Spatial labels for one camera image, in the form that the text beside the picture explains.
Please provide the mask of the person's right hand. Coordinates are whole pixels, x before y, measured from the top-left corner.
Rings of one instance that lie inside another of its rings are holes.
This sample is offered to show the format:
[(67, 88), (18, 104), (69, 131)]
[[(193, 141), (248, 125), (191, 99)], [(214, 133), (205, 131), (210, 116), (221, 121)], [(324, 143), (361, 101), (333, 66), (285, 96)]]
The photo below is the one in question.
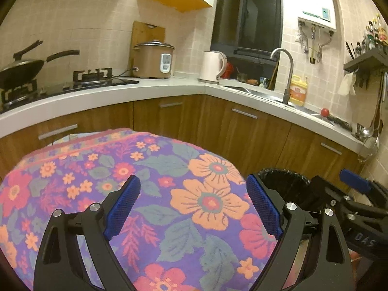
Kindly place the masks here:
[(358, 270), (358, 267), (359, 267), (360, 262), (362, 260), (362, 256), (359, 253), (357, 253), (356, 251), (351, 250), (350, 248), (348, 249), (348, 252), (350, 255), (353, 277), (354, 277), (355, 281), (357, 281), (358, 280), (357, 270)]

